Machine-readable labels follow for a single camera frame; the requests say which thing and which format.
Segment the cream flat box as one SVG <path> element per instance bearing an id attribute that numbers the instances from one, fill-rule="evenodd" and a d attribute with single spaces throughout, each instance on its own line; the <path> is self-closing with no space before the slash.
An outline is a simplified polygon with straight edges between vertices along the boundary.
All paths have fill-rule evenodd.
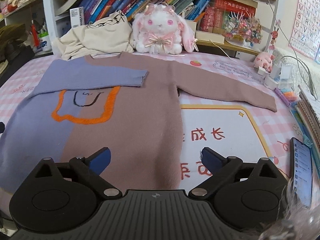
<path id="1" fill-rule="evenodd" d="M 207 41 L 207 42 L 213 42 L 218 44 L 224 44 L 224 41 L 225 41 L 225 37 L 220 34 L 209 33 L 209 32 L 199 31 L 199 30 L 196 31 L 195 38 L 198 41 Z"/>

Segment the small pink plush pig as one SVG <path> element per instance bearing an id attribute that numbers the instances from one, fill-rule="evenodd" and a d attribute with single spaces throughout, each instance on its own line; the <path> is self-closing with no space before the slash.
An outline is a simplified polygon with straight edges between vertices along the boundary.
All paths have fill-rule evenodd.
<path id="1" fill-rule="evenodd" d="M 254 60 L 254 68 L 264 68 L 267 72 L 272 71 L 272 64 L 274 60 L 274 55 L 267 52 L 261 52 L 257 55 Z"/>

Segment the stack of spiral notebooks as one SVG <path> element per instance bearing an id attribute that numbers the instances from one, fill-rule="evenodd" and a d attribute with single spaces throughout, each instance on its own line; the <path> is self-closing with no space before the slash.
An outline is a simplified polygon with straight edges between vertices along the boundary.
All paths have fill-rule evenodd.
<path id="1" fill-rule="evenodd" d="M 312 145 L 315 146 L 315 149 L 319 152 L 319 100 L 300 85 L 298 88 L 300 90 L 300 100 L 297 102 L 296 110 L 308 132 L 308 137 L 312 141 Z"/>

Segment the black smartphone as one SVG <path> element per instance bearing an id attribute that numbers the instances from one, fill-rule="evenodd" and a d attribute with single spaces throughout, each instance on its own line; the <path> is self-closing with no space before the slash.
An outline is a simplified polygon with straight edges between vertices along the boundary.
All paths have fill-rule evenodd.
<path id="1" fill-rule="evenodd" d="M 301 204 L 309 209 L 312 203 L 311 150 L 295 137 L 290 139 L 290 178 Z"/>

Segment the red book box set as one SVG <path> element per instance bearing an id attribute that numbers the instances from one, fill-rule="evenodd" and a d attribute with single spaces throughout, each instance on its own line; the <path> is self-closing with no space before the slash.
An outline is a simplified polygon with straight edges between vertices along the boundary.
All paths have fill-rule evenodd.
<path id="1" fill-rule="evenodd" d="M 255 16 L 258 3 L 253 0 L 211 0 L 206 6 L 200 22 L 200 31 L 224 35 L 227 22 L 233 17 Z"/>

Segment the alphabet wall poster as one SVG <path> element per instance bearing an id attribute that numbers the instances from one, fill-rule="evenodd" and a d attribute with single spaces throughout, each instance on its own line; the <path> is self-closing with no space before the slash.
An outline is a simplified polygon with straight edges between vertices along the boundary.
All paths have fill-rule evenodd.
<path id="1" fill-rule="evenodd" d="M 319 0 L 297 0 L 290 44 L 319 63 Z"/>

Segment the purple pen case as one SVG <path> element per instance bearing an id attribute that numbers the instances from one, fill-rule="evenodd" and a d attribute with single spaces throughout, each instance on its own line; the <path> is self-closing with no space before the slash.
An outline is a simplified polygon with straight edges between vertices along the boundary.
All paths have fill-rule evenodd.
<path id="1" fill-rule="evenodd" d="M 291 106 L 292 98 L 289 95 L 286 95 L 283 93 L 280 89 L 275 88 L 274 92 L 277 94 L 277 96 L 280 98 L 280 100 L 287 106 Z"/>

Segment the olive green garment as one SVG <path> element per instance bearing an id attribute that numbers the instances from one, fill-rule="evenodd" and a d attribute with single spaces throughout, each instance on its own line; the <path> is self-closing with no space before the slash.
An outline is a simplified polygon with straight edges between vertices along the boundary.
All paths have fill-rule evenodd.
<path id="1" fill-rule="evenodd" d="M 1 27 L 0 30 L 0 51 L 4 54 L 7 44 L 12 40 L 17 40 L 25 34 L 25 24 L 10 24 Z"/>

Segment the colourful bead ornament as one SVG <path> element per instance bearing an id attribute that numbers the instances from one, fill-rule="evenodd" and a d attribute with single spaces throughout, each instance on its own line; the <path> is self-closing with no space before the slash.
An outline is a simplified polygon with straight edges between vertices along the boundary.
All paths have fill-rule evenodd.
<path id="1" fill-rule="evenodd" d="M 231 41 L 249 43 L 249 46 L 259 44 L 262 39 L 262 26 L 255 17 L 255 7 L 227 4 L 224 7 L 222 34 Z"/>

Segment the cream canvas tote bag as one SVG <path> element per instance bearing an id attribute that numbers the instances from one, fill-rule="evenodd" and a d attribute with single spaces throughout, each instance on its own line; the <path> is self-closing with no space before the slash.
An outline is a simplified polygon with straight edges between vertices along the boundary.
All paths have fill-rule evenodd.
<path id="1" fill-rule="evenodd" d="M 72 60 L 86 55 L 132 53 L 132 27 L 120 11 L 92 24 L 70 29 L 61 38 L 56 38 L 53 48 L 63 60 Z"/>

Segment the white power adapter block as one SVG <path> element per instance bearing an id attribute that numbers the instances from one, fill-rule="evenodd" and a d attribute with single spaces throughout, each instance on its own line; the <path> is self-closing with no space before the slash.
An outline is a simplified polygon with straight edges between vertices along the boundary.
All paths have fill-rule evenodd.
<path id="1" fill-rule="evenodd" d="M 290 64 L 279 64 L 273 67 L 269 73 L 263 67 L 258 67 L 258 75 L 263 77 L 264 86 L 275 90 L 293 88 L 293 66 Z"/>

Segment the white bookshelf frame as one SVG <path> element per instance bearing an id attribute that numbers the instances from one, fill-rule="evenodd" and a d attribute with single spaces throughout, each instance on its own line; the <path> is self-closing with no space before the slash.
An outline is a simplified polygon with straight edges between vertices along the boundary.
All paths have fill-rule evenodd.
<path id="1" fill-rule="evenodd" d="M 64 5 L 67 0 L 42 0 L 44 16 L 46 20 L 47 30 L 52 45 L 54 55 L 59 55 L 59 50 L 55 44 L 56 40 L 65 35 L 71 28 L 69 12 L 58 15 L 56 11 Z"/>

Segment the row of colourful books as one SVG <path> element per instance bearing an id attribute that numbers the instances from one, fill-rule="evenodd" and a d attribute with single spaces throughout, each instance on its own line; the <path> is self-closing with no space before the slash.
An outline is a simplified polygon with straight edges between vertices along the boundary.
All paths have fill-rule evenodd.
<path id="1" fill-rule="evenodd" d="M 91 24 L 121 11 L 129 21 L 143 12 L 148 4 L 169 5 L 186 20 L 198 22 L 211 0 L 80 0 L 76 6 L 84 10 L 85 24 Z"/>

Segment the purple and pink knit sweater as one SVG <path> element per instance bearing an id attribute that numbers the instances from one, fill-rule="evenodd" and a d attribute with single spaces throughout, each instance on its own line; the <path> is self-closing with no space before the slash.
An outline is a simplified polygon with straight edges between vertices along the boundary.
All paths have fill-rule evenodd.
<path id="1" fill-rule="evenodd" d="M 108 147 L 102 177 L 121 191 L 180 184 L 183 124 L 178 91 L 277 111 L 273 96 L 201 68 L 122 52 L 55 60 L 1 135 L 1 188 L 14 193 L 45 157 L 88 157 Z"/>

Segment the white lotion bottle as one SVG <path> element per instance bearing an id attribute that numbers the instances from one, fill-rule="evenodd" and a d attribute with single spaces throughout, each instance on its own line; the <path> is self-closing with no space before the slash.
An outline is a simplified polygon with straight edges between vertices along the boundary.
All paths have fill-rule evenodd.
<path id="1" fill-rule="evenodd" d="M 52 50 L 49 34 L 47 31 L 39 34 L 40 45 L 44 52 L 49 52 Z"/>

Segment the pink checkered cartoon desk mat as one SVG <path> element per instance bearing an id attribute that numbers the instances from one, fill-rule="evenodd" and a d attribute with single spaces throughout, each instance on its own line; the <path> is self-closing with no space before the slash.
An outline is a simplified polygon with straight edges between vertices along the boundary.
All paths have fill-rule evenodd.
<path id="1" fill-rule="evenodd" d="M 214 63 L 224 62 L 225 59 L 222 56 L 203 53 L 177 56 L 132 54 L 177 61 L 228 77 L 225 72 L 213 68 Z M 46 70 L 53 61 L 45 65 Z M 45 72 L 38 79 L 37 85 Z M 272 90 L 254 82 L 245 84 L 273 96 L 277 111 L 255 107 L 246 102 L 211 100 L 193 96 L 183 90 L 178 91 L 183 142 L 180 155 L 180 184 L 176 189 L 190 191 L 212 176 L 200 162 L 200 152 L 205 147 L 211 148 L 224 157 L 233 155 L 248 163 L 255 163 L 261 157 L 266 157 L 285 174 L 289 174 L 289 141 L 292 137 L 302 139 L 302 135 L 298 133 L 298 126 L 294 124 L 294 118 L 289 109 Z M 8 193 L 1 188 L 1 210 L 4 213 L 8 213 L 9 203 L 14 193 Z"/>

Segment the white pink plush bunny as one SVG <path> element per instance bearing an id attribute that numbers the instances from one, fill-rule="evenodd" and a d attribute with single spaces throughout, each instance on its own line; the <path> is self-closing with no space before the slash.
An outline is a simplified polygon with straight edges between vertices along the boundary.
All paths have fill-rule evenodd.
<path id="1" fill-rule="evenodd" d="M 139 53 L 192 53 L 197 39 L 186 20 L 166 4 L 150 3 L 132 22 L 130 44 Z"/>

